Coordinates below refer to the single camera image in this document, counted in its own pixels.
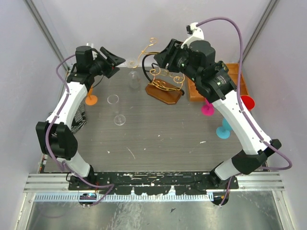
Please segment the clear wine glass front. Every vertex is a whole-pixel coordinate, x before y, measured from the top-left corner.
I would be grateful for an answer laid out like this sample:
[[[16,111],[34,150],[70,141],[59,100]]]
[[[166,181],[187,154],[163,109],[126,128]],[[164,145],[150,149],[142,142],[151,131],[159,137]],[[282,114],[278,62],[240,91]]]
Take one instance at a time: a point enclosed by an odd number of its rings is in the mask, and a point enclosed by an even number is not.
[[[125,62],[125,66],[130,70],[128,73],[129,85],[134,90],[138,89],[141,85],[140,75],[137,71],[138,64],[135,58],[128,58]]]

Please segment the clear wine glass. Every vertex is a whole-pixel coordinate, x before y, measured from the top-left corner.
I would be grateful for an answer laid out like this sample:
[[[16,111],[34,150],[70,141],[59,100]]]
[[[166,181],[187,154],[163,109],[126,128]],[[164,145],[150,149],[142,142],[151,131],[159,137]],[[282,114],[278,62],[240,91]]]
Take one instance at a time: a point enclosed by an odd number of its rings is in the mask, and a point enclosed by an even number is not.
[[[108,96],[107,98],[108,104],[112,108],[112,115],[114,116],[114,123],[117,126],[122,126],[126,122],[126,118],[124,115],[120,113],[120,103],[119,103],[119,97],[116,94],[112,94]]]
[[[128,73],[129,85],[134,90],[138,89],[141,85],[140,75],[137,71],[138,64],[135,58],[128,58],[125,62],[125,66],[130,70]]]

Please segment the gold wire wine glass rack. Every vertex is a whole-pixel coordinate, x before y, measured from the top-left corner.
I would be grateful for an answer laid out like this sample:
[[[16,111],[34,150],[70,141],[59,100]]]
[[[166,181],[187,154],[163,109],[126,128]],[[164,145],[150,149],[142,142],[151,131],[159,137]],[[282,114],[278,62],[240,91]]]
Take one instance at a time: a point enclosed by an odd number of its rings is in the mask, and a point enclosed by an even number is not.
[[[174,105],[185,94],[183,84],[186,78],[183,74],[172,73],[160,68],[154,62],[149,69],[145,68],[145,60],[158,54],[157,51],[150,50],[150,47],[157,42],[157,38],[150,38],[149,44],[138,55],[136,66],[142,68],[143,74],[148,80],[148,84],[145,87],[146,93],[167,105]]]

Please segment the orange wine glass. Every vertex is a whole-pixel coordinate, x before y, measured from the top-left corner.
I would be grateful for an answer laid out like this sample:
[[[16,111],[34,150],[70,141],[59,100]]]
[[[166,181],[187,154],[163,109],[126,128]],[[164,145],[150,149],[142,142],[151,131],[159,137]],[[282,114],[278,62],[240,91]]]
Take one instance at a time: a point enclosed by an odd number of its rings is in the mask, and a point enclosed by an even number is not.
[[[92,106],[92,105],[95,105],[97,103],[97,101],[98,101],[97,96],[93,95],[93,88],[90,88],[90,90],[89,90],[89,92],[88,92],[88,94],[85,98],[85,103],[87,105]]]

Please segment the wooden compartment tray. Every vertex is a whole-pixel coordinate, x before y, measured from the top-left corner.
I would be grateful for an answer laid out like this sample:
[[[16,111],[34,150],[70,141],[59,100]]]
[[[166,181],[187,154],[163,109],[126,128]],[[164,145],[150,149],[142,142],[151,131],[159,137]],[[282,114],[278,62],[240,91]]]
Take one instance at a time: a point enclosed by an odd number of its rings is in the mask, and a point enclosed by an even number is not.
[[[237,79],[238,79],[238,70],[239,70],[239,64],[238,63],[226,63],[229,72],[228,75],[231,77],[231,79],[234,81],[234,83],[237,85]],[[205,98],[201,96],[198,91],[196,90],[195,83],[188,79],[188,95],[189,95],[189,101],[191,102],[205,102]],[[240,74],[240,95],[248,95],[248,88],[246,86],[243,72]]]

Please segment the striped black white cloth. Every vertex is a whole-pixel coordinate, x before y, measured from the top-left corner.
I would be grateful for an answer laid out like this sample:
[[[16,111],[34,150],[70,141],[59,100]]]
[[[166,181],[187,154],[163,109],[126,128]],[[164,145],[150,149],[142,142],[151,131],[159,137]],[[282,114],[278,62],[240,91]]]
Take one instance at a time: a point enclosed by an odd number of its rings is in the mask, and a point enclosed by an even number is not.
[[[71,124],[71,132],[77,133],[87,123],[85,104],[80,104]]]

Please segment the pink wine glass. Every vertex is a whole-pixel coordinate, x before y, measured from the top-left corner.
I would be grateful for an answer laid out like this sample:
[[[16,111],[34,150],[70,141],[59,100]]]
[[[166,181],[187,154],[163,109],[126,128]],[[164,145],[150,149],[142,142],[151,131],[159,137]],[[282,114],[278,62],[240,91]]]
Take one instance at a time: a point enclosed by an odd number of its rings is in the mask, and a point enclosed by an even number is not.
[[[205,116],[214,115],[214,107],[211,103],[208,102],[207,99],[205,99],[205,105],[201,108],[201,111]]]

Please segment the red wine glass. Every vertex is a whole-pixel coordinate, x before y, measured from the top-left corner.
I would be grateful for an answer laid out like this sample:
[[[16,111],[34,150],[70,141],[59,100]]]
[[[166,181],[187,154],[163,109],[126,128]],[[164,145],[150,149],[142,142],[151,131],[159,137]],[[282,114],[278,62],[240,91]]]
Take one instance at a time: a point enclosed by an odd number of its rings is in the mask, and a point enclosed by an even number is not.
[[[255,107],[255,101],[249,95],[241,95],[241,100],[249,111]]]

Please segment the blue wine glass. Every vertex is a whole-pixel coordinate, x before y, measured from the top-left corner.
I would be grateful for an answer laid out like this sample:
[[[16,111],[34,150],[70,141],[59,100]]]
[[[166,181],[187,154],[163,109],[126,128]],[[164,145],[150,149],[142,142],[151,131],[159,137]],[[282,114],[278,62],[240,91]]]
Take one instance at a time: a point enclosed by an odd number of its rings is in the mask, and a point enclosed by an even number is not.
[[[225,118],[222,119],[222,125],[216,129],[216,134],[221,139],[228,139],[231,133],[231,126]]]

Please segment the clear wine glass back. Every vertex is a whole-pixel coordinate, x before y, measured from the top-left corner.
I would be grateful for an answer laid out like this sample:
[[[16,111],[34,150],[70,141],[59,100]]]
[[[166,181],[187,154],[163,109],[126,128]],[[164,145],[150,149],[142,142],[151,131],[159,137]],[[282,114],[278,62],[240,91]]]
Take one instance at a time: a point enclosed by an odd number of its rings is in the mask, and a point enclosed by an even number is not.
[[[116,94],[112,94],[108,96],[107,98],[108,104],[112,108],[112,115],[114,116],[114,123],[117,126],[122,126],[126,122],[126,118],[124,115],[120,113],[120,103],[119,103],[119,97]]]

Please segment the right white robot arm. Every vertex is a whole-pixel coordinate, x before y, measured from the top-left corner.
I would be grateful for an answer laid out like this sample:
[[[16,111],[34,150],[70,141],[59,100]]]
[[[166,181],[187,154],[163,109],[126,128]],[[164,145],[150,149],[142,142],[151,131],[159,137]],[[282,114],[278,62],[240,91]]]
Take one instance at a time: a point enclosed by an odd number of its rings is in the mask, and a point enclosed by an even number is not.
[[[196,90],[217,109],[238,137],[242,150],[210,171],[210,182],[220,189],[236,174],[248,175],[258,169],[281,146],[278,139],[266,135],[237,96],[237,86],[228,75],[228,67],[215,61],[215,49],[204,39],[195,23],[187,26],[190,35],[184,42],[171,39],[154,56],[157,65],[191,79]]]

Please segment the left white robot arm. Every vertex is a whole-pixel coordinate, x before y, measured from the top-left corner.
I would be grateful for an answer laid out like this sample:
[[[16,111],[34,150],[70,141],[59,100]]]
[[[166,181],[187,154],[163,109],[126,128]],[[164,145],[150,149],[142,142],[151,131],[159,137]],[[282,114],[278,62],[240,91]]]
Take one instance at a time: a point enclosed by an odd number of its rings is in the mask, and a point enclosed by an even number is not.
[[[76,59],[67,79],[61,78],[65,91],[55,110],[35,130],[43,154],[50,156],[61,170],[67,169],[79,179],[85,190],[97,187],[93,167],[78,152],[78,142],[71,131],[77,109],[87,96],[96,76],[111,78],[125,59],[104,47],[79,46],[72,55]]]

